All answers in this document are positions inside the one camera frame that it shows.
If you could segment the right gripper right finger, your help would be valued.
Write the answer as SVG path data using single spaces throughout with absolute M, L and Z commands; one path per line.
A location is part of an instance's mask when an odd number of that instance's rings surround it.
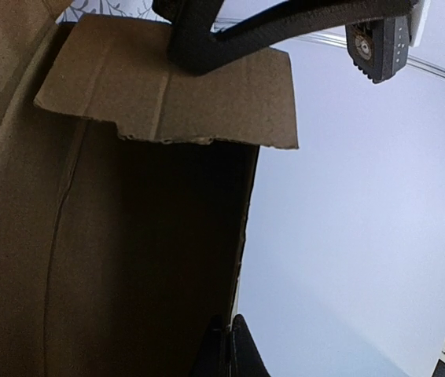
M 229 350 L 230 376 L 270 377 L 241 314 L 233 319 L 229 335 Z

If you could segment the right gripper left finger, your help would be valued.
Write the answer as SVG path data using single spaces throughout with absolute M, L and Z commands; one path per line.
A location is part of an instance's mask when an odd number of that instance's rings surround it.
M 210 319 L 189 372 L 190 377 L 224 377 L 230 374 L 229 334 L 221 315 Z

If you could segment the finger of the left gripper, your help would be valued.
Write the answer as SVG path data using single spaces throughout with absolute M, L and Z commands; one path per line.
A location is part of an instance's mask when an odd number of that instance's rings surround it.
M 326 28 L 406 16 L 414 1 L 284 1 L 213 32 L 222 1 L 162 1 L 153 11 L 171 22 L 168 60 L 192 75 L 205 75 L 275 43 Z

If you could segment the brown cardboard box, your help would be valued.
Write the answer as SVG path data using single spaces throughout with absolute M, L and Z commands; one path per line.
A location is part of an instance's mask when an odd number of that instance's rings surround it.
M 0 376 L 189 376 L 259 150 L 298 146 L 289 55 L 195 77 L 169 25 L 67 7 L 0 1 Z

